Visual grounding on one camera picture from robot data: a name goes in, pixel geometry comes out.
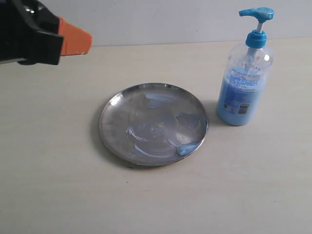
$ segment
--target hand sanitizer gel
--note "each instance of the hand sanitizer gel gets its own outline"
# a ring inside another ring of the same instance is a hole
[[[246,42],[235,46],[229,54],[217,114],[231,125],[244,125],[253,118],[273,62],[262,27],[265,21],[273,19],[274,11],[259,7],[242,10],[239,15],[253,16],[259,24],[248,34]]]

